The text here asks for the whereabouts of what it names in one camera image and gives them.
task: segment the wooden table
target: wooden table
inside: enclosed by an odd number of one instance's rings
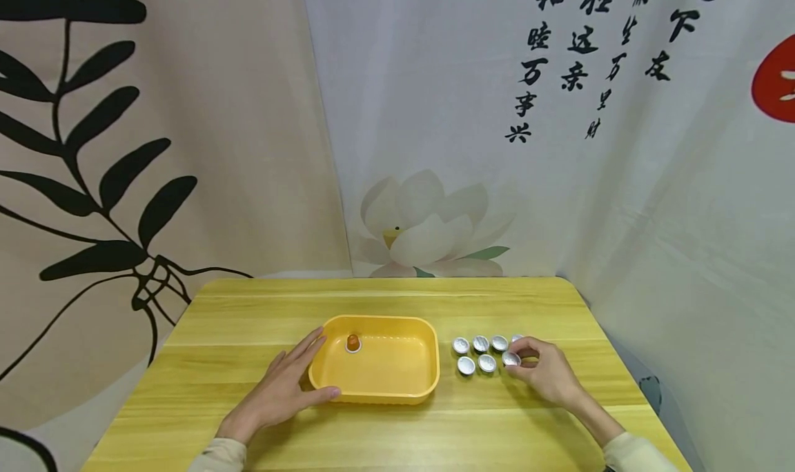
[[[450,341],[483,334],[558,343],[628,431],[690,471],[574,287],[558,278],[226,279],[207,285],[83,468],[185,471],[267,364],[334,315],[418,316],[441,342],[441,378],[417,407],[328,404],[262,431],[249,471],[601,472],[566,411],[500,374],[469,380]]]

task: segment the hand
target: hand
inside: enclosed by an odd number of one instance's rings
[[[248,444],[254,434],[267,426],[281,424],[299,411],[323,404],[340,395],[340,388],[326,387],[304,392],[299,379],[326,340],[323,327],[310,332],[292,351],[273,358],[265,377],[224,418],[215,437],[230,437]]]
[[[571,410],[587,395],[571,370],[566,355],[554,344],[523,337],[512,342],[508,351],[521,358],[537,357],[538,361],[522,361],[522,366],[506,368],[512,377],[527,383],[545,400]]]

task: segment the red circle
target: red circle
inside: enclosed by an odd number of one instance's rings
[[[754,75],[750,94],[759,110],[775,120],[795,123],[795,99],[781,99],[795,96],[795,79],[781,76],[788,71],[795,77],[795,35],[784,39],[765,57]]]

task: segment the tray rim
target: tray rim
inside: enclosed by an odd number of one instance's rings
[[[439,379],[441,375],[441,368],[440,368],[440,361],[439,361],[439,336],[436,335],[436,330],[434,329],[433,325],[425,319],[420,317],[407,317],[403,315],[335,315],[331,317],[331,319],[326,320],[323,323],[323,330],[326,330],[326,325],[329,325],[333,320],[336,319],[403,319],[403,320],[419,320],[423,322],[423,324],[430,327],[431,332],[433,333],[433,346],[436,352],[436,377],[431,383],[430,387],[426,389],[422,393],[343,393],[342,395],[345,397],[375,397],[375,398],[404,398],[404,399],[422,399],[428,397],[431,393],[433,393],[434,389],[436,389],[436,385],[439,384]],[[313,376],[312,368],[315,366],[315,361],[313,360],[312,363],[309,364],[309,382],[313,385],[313,388],[318,389],[320,386],[315,381]]]

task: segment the person's left hand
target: person's left hand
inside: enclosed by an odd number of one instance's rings
[[[326,387],[304,392],[299,379],[326,340],[323,327],[310,332],[292,351],[273,358],[265,377],[224,418],[215,437],[229,437],[248,444],[254,434],[267,426],[281,424],[299,411],[323,404],[340,395],[340,388]]]

